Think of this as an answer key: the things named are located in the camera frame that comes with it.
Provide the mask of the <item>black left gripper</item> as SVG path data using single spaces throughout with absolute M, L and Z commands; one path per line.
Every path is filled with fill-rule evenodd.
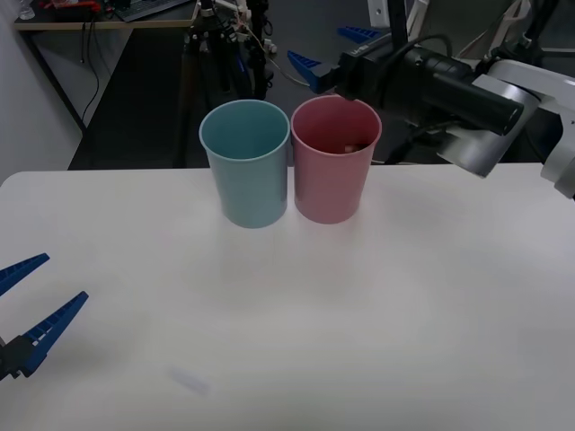
M 0 295 L 4 295 L 49 260 L 47 253 L 22 260 L 0 270 Z M 1 376 L 30 377 L 47 357 L 55 342 L 78 314 L 89 295 L 82 291 L 49 317 L 9 342 L 1 339 Z

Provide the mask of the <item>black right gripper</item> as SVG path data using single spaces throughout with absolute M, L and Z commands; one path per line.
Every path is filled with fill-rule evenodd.
M 335 92 L 348 100 L 367 104 L 397 104 L 394 89 L 398 60 L 390 39 L 379 39 L 380 31 L 345 26 L 337 33 L 360 44 L 341 54 L 338 66 L 313 60 L 289 50 L 292 67 L 308 83 L 313 93 Z

